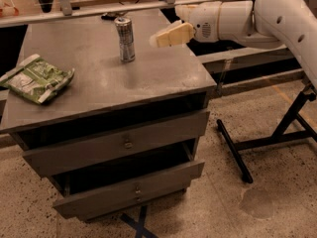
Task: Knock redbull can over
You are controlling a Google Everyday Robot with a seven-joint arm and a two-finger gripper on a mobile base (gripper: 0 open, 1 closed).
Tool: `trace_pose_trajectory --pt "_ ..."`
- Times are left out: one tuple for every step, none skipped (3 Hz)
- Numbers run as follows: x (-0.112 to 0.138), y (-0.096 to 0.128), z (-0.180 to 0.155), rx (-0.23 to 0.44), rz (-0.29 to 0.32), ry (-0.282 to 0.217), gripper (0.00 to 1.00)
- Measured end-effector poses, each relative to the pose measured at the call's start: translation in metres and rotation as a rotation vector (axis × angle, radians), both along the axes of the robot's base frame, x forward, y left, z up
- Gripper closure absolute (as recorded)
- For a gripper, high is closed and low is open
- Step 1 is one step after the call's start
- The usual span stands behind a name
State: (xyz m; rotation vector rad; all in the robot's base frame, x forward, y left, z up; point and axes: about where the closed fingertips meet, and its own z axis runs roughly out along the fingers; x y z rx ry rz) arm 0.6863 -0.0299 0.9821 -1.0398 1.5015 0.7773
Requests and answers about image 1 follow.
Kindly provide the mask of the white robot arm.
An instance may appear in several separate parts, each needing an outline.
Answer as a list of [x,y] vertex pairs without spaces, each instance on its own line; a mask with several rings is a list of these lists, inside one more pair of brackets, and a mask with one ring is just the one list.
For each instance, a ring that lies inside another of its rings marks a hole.
[[304,0],[205,2],[175,7],[178,20],[150,37],[155,48],[233,41],[248,48],[285,45],[317,87],[317,19]]

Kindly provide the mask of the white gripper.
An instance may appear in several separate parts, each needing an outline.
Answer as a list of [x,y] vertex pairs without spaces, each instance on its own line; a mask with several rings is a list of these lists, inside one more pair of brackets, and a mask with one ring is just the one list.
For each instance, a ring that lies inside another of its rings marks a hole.
[[200,43],[217,42],[220,7],[220,2],[177,5],[175,14],[179,20],[152,35],[150,45],[154,48],[177,46],[187,44],[193,37]]

